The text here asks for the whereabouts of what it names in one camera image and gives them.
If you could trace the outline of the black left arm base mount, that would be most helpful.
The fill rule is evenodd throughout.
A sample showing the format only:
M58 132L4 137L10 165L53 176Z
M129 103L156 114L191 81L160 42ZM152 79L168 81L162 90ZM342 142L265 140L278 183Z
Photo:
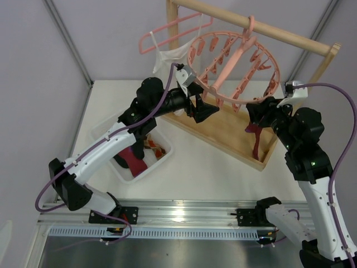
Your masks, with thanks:
M121 208L116 208L109 215L111 217L116 217L125 220L129 224L137 224L138 212L139 212L138 207L121 207ZM92 210L90 211L88 222L91 224L122 224L122 222L116 219L111 219L101 216Z

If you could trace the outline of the pink round clip hanger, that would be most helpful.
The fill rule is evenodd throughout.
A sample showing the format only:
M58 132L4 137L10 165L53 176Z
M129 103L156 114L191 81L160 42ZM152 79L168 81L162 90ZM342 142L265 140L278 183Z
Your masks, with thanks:
M195 82L203 88L203 92L200 94L203 100L212 98L218 107L228 102L231 104L233 111L237 112L243 105L258 103L274 95L281 78L279 66L270 51L259 43L257 37L253 35L255 25L255 18L250 15L249 26L241 33L233 31L209 32L197 37L190 45L187 52L187 63L195 72ZM195 60L205 50L215 52L218 44L223 44L223 46L218 50L217 56L213 57L200 70L195 68ZM252 53L249 58L249 69L230 93L222 92L221 88L224 82L237 67L243 56L249 52ZM255 73L264 70L271 70L272 76L262 96L248 100L242 99L241 95Z

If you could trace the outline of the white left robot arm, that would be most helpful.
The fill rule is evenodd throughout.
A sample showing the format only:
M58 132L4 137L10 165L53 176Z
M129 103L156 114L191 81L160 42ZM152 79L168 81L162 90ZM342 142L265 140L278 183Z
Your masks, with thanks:
M178 86L164 90L159 78L145 79L136 91L131 105L112 125L108 132L77 157L49 162L52 187L70 211L89 208L109 215L119 209L119 202L111 193L92 189L87 185L91 176L115 155L136 147L140 140L156 126L156 118L184 110L196 123L201 123L219 111L215 105L205 103L198 84L189 83L188 92Z

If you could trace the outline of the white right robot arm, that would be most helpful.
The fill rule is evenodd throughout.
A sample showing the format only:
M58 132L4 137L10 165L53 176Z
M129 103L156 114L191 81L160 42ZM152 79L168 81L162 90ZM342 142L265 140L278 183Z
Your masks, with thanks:
M304 267L356 267L356 245L334 195L331 162L318 145L324 131L321 114L307 107L292 114L292 105L281 106L273 97L246 108L251 124L271 128L286 148L286 165L305 196L315 229L310 231L281 203L266 208L267 221L300 248Z

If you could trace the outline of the white plastic basket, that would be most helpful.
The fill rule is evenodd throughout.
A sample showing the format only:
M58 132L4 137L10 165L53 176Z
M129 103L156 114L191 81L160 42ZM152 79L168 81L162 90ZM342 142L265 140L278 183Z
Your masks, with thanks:
M106 132L109 131L111 126L118 120L118 117L124 112L124 110L120 110L119 112L109 116L108 118L102 120L97 125L91 128L89 131L89 137L91 141L96 141L101 138ZM167 160L173 153L173 144L169 141L167 137L163 135L163 133L155 128L149 134L151 134L153 140L160 144L165 150L166 155L157 160L153 151L150 149L144 148L144 162L147 164L147 169L139 174L136 178L134 178L129 169L122 168L119 164L116 163L114 159L110 159L107 166L111 168L112 172L118 178L119 181L125 184L133 184L141 179L144 176L148 175L154 169L158 168L159 165L163 164L165 160Z

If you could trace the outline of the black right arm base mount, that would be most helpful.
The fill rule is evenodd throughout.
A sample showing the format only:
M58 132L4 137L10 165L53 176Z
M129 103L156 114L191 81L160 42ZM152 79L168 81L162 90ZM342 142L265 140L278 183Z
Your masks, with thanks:
M240 227L268 227L271 225L259 209L238 208L235 212Z

